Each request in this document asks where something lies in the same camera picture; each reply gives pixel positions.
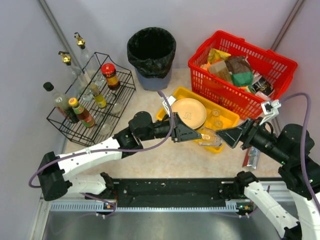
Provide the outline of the small glass cup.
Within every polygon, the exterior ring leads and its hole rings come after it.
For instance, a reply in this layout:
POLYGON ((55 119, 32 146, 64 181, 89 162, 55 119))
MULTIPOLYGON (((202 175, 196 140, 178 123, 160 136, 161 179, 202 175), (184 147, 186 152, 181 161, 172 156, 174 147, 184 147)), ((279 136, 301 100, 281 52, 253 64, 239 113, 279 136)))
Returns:
POLYGON ((210 112, 210 119, 219 119, 221 111, 218 108, 214 108, 210 112))
POLYGON ((223 121, 220 120, 220 119, 216 119, 214 122, 213 122, 213 126, 217 129, 222 129, 223 128, 223 121))
POLYGON ((198 140, 200 146, 217 148, 223 146, 223 140, 216 135, 213 129, 202 127, 198 132, 201 134, 201 138, 198 140))

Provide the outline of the yellow plastic tray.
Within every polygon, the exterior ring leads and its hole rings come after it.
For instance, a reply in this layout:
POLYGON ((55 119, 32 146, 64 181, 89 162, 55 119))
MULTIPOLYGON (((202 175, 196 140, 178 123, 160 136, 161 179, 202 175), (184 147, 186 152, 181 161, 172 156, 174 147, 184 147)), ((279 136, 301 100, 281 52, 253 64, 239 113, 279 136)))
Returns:
POLYGON ((204 107, 206 108, 206 120, 204 122, 204 124, 198 128, 195 129, 197 132, 199 132, 199 129, 201 128, 209 128, 212 130, 222 130, 222 129, 227 129, 227 128, 231 128, 231 127, 235 127, 240 119, 240 116, 184 87, 178 87, 176 89, 176 91, 173 93, 173 97, 175 98, 175 101, 183 99, 183 98, 192 98, 195 100, 200 101, 204 107), (223 121, 223 127, 218 129, 216 127, 214 127, 213 123, 215 120, 217 119, 210 119, 210 113, 212 109, 219 109, 220 110, 220 117, 219 119, 223 121))

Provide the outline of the cream ceramic plate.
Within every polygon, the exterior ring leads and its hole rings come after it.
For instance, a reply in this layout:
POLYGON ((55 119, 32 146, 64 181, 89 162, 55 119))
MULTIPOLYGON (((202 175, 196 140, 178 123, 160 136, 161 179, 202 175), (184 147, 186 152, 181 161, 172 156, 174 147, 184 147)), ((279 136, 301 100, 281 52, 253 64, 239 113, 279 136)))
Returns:
POLYGON ((171 105, 171 109, 178 113, 180 119, 193 130, 199 129, 207 118, 205 106, 193 98, 179 99, 171 105))

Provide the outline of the glass jar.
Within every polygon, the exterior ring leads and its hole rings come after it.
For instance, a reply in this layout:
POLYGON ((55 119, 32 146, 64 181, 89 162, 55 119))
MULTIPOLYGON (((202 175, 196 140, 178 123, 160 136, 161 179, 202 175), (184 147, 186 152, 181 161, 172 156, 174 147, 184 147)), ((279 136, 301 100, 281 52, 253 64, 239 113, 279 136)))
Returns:
POLYGON ((93 116, 95 120, 94 130, 98 135, 107 136, 110 134, 113 124, 103 114, 97 113, 93 116))
POLYGON ((106 101, 110 104, 110 113, 112 115, 117 115, 122 111, 124 103, 117 94, 108 93, 106 95, 106 101))

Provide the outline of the small yellow seasoning bottle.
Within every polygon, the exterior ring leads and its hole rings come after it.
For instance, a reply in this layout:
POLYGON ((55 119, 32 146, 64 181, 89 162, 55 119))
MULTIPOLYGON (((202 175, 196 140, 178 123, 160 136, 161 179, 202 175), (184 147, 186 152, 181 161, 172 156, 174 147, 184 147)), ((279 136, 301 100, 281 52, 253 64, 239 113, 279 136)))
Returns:
POLYGON ((92 92, 92 95, 94 97, 94 100, 97 104, 97 106, 100 109, 104 109, 107 106, 107 102, 105 100, 105 98, 103 97, 101 91, 99 90, 98 86, 95 83, 91 83, 89 85, 90 90, 92 92))

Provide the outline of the red-brown sauce bottle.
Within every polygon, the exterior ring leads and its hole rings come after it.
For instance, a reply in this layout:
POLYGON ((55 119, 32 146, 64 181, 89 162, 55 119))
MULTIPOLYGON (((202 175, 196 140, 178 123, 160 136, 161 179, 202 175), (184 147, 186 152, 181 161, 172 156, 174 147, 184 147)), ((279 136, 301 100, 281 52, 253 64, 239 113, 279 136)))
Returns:
POLYGON ((77 118, 86 128, 92 128, 95 125, 95 119, 75 97, 70 98, 68 104, 72 107, 77 118))

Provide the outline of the red-lidded sauce jar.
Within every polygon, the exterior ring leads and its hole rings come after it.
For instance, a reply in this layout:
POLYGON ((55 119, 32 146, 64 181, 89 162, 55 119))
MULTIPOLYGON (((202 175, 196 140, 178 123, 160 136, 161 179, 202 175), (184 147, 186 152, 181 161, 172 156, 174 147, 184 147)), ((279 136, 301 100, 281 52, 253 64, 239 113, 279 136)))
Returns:
POLYGON ((101 66, 100 70, 106 79, 108 88, 112 91, 118 90, 120 87, 120 82, 117 78, 115 66, 112 63, 106 63, 101 66))

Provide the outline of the gold-capped glass bottle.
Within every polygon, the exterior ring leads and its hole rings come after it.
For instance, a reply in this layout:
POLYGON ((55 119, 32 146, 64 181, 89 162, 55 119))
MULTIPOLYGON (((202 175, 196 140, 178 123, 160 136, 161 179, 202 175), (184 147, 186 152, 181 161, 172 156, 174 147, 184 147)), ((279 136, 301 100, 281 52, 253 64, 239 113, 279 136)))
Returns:
POLYGON ((89 51, 86 47, 86 41, 80 36, 78 32, 74 33, 76 44, 80 48, 80 61, 84 67, 85 76, 88 77, 92 83, 101 87, 105 83, 105 79, 100 72, 101 65, 98 62, 94 53, 89 51))
POLYGON ((72 86, 76 91, 76 97, 81 98, 85 102, 90 102, 93 99, 91 89, 88 87, 90 78, 76 65, 72 63, 70 53, 67 51, 59 51, 62 62, 69 68, 72 76, 72 86))

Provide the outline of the black-capped dark sauce bottle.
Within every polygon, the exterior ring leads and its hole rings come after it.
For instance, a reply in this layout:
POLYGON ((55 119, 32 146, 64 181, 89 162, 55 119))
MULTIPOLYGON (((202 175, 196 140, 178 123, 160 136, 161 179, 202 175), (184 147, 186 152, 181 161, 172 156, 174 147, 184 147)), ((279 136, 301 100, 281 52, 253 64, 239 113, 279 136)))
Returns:
POLYGON ((69 122, 76 124, 80 121, 73 108, 69 105, 69 97, 65 93, 56 90, 51 82, 45 82, 43 88, 51 93, 54 107, 67 118, 69 122))

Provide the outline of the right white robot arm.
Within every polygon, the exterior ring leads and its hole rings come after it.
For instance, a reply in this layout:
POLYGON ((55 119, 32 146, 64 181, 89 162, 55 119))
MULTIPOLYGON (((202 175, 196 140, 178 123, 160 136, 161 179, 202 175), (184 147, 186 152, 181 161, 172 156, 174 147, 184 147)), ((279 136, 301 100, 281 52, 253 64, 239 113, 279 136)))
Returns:
POLYGON ((320 238, 320 166, 310 157, 315 143, 304 126, 287 124, 276 136, 266 129, 268 121, 279 113, 279 100, 261 104, 264 117, 247 118, 236 127, 216 131, 229 147, 242 143, 254 147, 280 163, 278 173, 289 190, 298 217, 290 215, 266 190, 252 172, 241 171, 233 179, 225 197, 248 198, 267 217, 283 240, 318 240, 320 238))

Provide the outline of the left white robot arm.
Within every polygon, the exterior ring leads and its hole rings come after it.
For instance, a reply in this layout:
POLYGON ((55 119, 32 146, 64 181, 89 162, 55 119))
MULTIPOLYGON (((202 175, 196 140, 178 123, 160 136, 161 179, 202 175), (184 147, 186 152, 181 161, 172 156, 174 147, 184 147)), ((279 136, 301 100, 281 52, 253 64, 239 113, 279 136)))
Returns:
POLYGON ((46 153, 36 175, 45 201, 53 201, 66 194, 80 193, 107 198, 114 184, 105 173, 83 175, 100 164, 121 160, 138 152, 145 152, 143 141, 171 139, 174 143, 198 140, 199 132, 187 126, 176 112, 167 120, 153 122, 146 111, 139 111, 128 122, 128 127, 99 144, 69 154, 46 153))

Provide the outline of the silver foil packet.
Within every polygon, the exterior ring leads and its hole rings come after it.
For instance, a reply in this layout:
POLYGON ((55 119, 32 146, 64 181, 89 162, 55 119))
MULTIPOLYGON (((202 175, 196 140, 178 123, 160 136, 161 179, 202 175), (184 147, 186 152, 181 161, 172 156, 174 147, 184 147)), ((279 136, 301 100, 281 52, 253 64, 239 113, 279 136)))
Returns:
POLYGON ((260 155, 261 152, 257 148, 253 146, 249 147, 246 151, 242 167, 248 170, 256 170, 260 155))

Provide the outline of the green sponge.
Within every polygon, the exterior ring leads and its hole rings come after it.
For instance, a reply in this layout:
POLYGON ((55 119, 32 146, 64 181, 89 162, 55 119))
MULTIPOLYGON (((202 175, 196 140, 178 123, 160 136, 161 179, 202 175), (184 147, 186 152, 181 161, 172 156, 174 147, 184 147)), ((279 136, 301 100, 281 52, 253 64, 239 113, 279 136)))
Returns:
POLYGON ((252 71, 235 73, 231 75, 232 83, 236 87, 251 86, 254 74, 252 71))

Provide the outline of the red plastic shopping basket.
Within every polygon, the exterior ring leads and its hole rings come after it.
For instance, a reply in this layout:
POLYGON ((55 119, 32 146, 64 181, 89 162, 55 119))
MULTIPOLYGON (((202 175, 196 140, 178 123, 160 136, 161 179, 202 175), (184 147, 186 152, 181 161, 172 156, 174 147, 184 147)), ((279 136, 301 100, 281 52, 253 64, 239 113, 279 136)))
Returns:
POLYGON ((188 66, 193 92, 246 119, 262 113, 262 102, 280 98, 298 64, 219 30, 202 43, 188 66))

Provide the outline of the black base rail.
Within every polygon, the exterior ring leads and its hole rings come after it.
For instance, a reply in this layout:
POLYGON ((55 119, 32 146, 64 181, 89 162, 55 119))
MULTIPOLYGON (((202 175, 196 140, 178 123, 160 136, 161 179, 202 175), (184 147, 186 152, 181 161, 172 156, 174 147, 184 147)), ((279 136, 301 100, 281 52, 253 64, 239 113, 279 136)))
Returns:
POLYGON ((231 178, 114 178, 96 197, 123 208, 224 207, 245 199, 243 190, 231 178))

